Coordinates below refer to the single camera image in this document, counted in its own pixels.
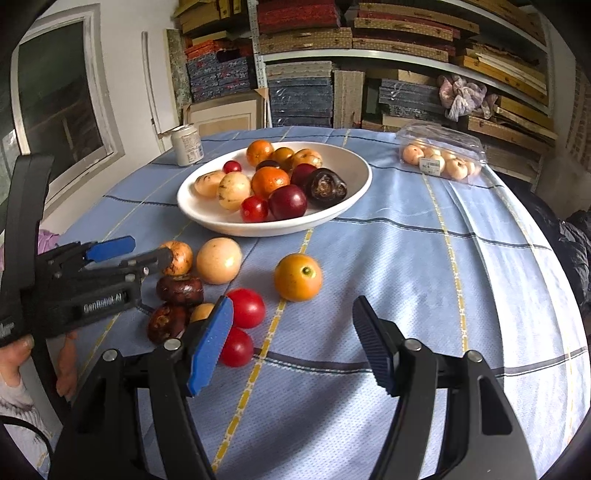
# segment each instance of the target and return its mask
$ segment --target window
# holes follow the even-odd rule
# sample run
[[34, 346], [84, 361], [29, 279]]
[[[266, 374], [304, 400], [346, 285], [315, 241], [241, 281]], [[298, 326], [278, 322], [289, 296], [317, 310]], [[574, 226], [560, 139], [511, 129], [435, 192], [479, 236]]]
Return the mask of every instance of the window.
[[0, 66], [0, 231], [19, 153], [54, 156], [48, 199], [124, 152], [106, 88], [100, 6], [39, 19]]

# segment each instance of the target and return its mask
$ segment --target yellow fruit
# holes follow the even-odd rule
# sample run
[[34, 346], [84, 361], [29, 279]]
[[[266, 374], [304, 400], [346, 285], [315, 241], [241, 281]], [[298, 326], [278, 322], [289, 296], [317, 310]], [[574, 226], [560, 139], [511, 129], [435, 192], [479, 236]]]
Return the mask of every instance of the yellow fruit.
[[202, 303], [197, 305], [193, 313], [191, 314], [191, 322], [198, 322], [199, 320], [205, 320], [209, 317], [215, 305], [213, 303]]
[[286, 300], [307, 301], [322, 287], [322, 269], [312, 257], [290, 254], [275, 267], [275, 289]]

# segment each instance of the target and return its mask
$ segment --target can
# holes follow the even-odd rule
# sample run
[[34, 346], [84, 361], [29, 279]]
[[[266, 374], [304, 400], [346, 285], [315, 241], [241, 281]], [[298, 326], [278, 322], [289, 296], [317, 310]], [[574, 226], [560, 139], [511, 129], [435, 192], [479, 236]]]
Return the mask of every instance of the can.
[[173, 128], [170, 140], [180, 167], [186, 167], [203, 159], [201, 138], [195, 125], [188, 124]]

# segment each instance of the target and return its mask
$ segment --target red tomato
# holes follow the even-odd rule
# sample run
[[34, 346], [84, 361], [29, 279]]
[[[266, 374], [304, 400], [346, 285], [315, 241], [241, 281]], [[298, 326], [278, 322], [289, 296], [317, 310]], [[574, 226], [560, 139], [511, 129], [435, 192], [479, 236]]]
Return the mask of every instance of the red tomato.
[[222, 170], [224, 173], [230, 173], [231, 171], [242, 171], [242, 166], [236, 160], [228, 160], [224, 163]]
[[269, 215], [269, 205], [266, 200], [255, 195], [248, 197], [240, 205], [240, 216], [246, 223], [264, 222]]
[[256, 291], [236, 288], [226, 293], [226, 296], [234, 304], [234, 326], [254, 328], [265, 319], [265, 303]]
[[230, 328], [220, 353], [220, 362], [229, 367], [244, 367], [255, 353], [252, 338], [240, 328]]

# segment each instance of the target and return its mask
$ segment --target white wall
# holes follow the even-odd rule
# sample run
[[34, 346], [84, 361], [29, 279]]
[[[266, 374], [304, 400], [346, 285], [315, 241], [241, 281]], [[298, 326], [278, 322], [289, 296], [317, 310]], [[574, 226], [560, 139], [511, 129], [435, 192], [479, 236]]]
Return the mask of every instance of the white wall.
[[591, 174], [565, 149], [573, 116], [576, 61], [566, 42], [550, 24], [550, 55], [553, 66], [554, 108], [552, 118], [558, 134], [556, 149], [544, 163], [536, 194], [560, 218], [591, 205]]
[[48, 204], [51, 213], [46, 216], [43, 226], [57, 233], [65, 231], [117, 182], [160, 154], [144, 81], [142, 31], [148, 32], [150, 69], [160, 128], [166, 131], [178, 125], [165, 46], [165, 29], [174, 28], [171, 15], [178, 0], [58, 0], [44, 15], [97, 3], [100, 4], [105, 76], [125, 155], [95, 174], [95, 170], [100, 169], [99, 162], [82, 175], [83, 186], [69, 191], [64, 189], [61, 197], [57, 196]]

